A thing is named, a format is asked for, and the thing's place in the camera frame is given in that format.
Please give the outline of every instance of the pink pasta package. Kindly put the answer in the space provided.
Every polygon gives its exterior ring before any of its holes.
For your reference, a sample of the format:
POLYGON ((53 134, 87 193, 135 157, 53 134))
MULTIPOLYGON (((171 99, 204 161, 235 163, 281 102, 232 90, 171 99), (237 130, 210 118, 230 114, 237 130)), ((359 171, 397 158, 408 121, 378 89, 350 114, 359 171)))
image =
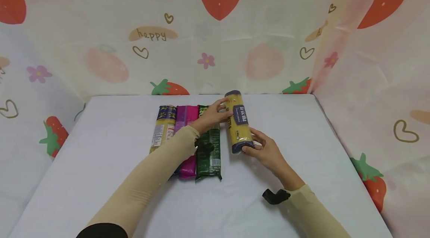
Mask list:
MULTIPOLYGON (((191 122, 199 118, 198 106, 178 106, 176 112, 176 124, 174 133, 180 128, 189 125, 191 122)), ((173 175, 178 175, 179 178, 189 179, 196 176, 196 154, 190 156, 176 169, 173 175)))

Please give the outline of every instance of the wrist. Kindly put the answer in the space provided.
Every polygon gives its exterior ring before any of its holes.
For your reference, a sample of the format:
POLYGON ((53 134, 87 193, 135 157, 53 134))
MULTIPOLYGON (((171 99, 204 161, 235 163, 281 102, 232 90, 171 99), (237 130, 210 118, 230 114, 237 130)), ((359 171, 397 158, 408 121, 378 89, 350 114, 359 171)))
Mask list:
POLYGON ((288 191, 298 190, 305 185, 305 182, 287 163, 276 170, 274 175, 288 191))
POLYGON ((207 122, 202 118, 198 118, 196 121, 190 123, 190 126, 193 127, 200 135, 206 133, 209 130, 210 126, 208 126, 207 122))

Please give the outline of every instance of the hand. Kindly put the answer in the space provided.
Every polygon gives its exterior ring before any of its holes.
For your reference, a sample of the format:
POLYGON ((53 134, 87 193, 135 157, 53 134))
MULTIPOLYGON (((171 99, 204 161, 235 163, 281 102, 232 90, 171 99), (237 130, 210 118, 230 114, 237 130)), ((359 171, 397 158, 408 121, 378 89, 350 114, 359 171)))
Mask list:
POLYGON ((220 112, 225 109, 224 102, 227 98, 220 99, 214 102, 207 110, 199 117, 196 121, 190 124, 191 127, 195 128, 200 134, 206 133, 213 125, 225 122, 226 119, 233 115, 232 111, 220 112))
POLYGON ((301 188, 305 182, 288 165, 276 142, 261 131, 251 127, 250 130, 252 139, 261 145, 255 144, 255 149, 245 146, 242 151, 268 168, 281 181, 284 189, 293 191, 301 188))

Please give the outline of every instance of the white table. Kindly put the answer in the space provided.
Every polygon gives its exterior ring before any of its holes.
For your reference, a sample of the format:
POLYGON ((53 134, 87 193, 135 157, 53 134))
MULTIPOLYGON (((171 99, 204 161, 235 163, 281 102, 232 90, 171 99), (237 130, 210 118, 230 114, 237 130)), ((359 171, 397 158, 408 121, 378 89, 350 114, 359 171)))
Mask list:
MULTIPOLYGON (((75 238, 148 155, 159 105, 208 105, 220 95, 91 99, 10 238, 75 238)), ((312 95, 246 95, 250 124, 284 157, 352 237, 392 237, 312 95)), ((299 237, 264 201, 280 183, 254 159, 232 155, 221 129, 222 176, 167 182, 134 237, 299 237)))

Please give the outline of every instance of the fabric backdrop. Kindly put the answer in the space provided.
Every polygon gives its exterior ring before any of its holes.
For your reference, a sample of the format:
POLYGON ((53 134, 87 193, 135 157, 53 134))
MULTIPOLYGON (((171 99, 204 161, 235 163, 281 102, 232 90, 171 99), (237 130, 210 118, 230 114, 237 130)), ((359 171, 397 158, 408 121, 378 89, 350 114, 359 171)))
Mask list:
POLYGON ((91 96, 233 89, 314 93, 394 236, 424 237, 429 1, 0 0, 0 237, 91 96))

